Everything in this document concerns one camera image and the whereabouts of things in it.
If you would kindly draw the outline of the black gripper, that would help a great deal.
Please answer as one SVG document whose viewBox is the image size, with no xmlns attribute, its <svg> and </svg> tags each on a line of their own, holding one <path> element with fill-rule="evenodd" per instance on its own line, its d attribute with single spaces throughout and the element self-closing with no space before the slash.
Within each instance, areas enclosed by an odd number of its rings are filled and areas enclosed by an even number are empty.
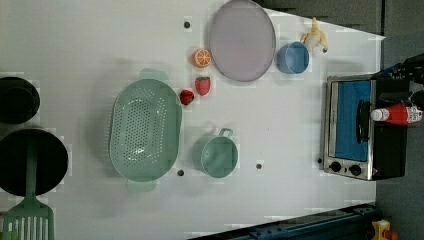
<svg viewBox="0 0 424 240">
<path fill-rule="evenodd" d="M 424 54 L 407 58 L 403 63 L 397 63 L 372 75 L 372 80 L 407 82 L 413 89 L 390 93 L 386 98 L 388 102 L 402 103 L 404 106 L 423 108 L 423 67 Z"/>
</svg>

